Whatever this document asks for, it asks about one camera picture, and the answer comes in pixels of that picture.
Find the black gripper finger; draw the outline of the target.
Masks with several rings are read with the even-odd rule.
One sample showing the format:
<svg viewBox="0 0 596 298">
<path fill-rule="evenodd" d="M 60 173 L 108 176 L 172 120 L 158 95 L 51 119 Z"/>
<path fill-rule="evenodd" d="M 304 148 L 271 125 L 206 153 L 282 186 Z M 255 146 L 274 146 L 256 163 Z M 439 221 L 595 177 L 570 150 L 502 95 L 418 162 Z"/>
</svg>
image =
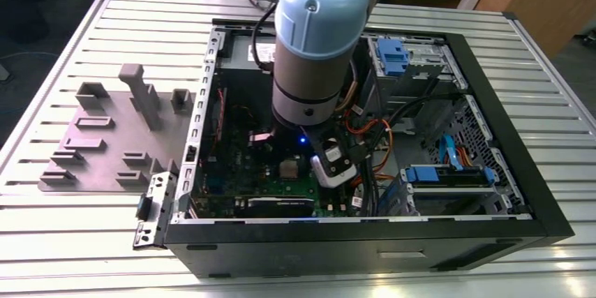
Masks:
<svg viewBox="0 0 596 298">
<path fill-rule="evenodd" d="M 250 148 L 254 151 L 272 152 L 274 151 L 274 133 L 250 133 Z"/>
</svg>

